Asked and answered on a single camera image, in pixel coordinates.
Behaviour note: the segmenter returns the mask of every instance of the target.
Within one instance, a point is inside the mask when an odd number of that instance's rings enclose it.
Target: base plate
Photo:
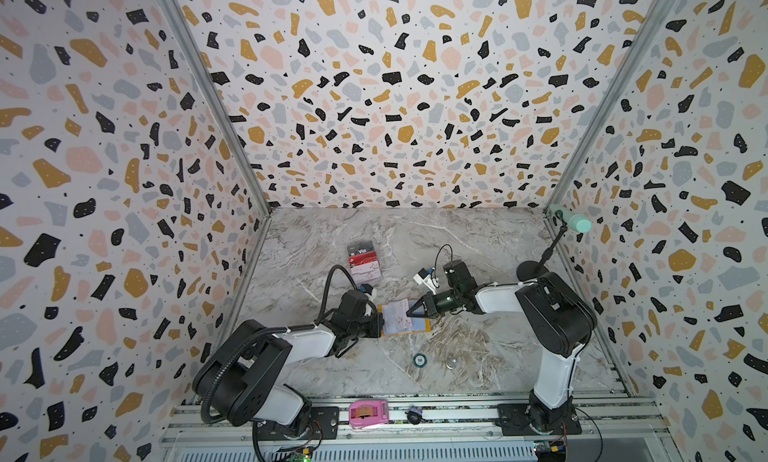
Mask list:
[[[320,424],[320,430],[317,429],[315,422]],[[312,440],[319,440],[321,434],[323,440],[334,440],[339,429],[339,408],[312,407],[310,409],[310,427],[312,428]],[[259,440],[292,440],[283,435],[281,428],[283,428],[282,425],[268,421],[259,429]]]
[[[540,435],[531,429],[525,421],[528,419],[528,415],[525,410],[528,408],[528,404],[499,404],[496,406],[498,409],[498,419],[496,419],[496,425],[502,428],[502,435],[505,437],[513,435]],[[572,420],[567,418],[565,420],[565,429],[569,435],[579,435],[581,433],[581,424],[578,420]],[[550,435],[562,435],[562,426],[552,430]]]

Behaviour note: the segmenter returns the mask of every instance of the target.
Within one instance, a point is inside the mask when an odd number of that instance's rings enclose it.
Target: marble surface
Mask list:
[[[551,239],[539,214],[523,208],[339,209],[279,208],[248,288],[238,323],[305,324],[316,317],[328,269],[348,266],[346,246],[373,240],[382,266],[377,302],[418,299],[426,289],[412,276],[431,267],[437,249],[451,244],[478,284],[516,282],[514,269],[538,259]],[[443,250],[438,261],[449,260]],[[550,270],[567,278],[554,256]],[[328,307],[349,288],[334,275]],[[309,395],[470,394],[525,392],[538,376],[542,347],[523,314],[459,314],[432,321],[432,332],[362,339],[343,358],[289,364],[280,382]],[[412,357],[426,354],[427,366]],[[446,362],[455,359],[451,370]],[[581,355],[577,390],[621,390],[602,348]]]

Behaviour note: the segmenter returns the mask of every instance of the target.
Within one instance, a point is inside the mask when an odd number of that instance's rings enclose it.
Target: pink tape dispenser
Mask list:
[[[350,405],[350,426],[362,429],[389,423],[389,405],[386,400],[358,400]]]

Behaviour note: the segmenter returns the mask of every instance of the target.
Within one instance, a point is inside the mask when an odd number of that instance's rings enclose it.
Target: vent grille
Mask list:
[[[265,460],[276,462],[285,457],[267,451]],[[187,448],[179,462],[254,462],[251,448]],[[414,462],[508,462],[536,461],[534,445],[523,440],[495,442],[456,442],[444,444],[344,444],[316,450],[316,462],[378,462],[412,460]]]

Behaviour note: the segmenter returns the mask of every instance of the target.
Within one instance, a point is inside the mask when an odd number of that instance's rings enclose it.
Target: patterned wall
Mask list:
[[[766,460],[768,0],[680,0],[566,201],[566,247],[687,460]]]
[[[178,0],[272,206],[537,206],[652,0]]]
[[[0,4],[0,460],[153,460],[250,194],[154,0]]]

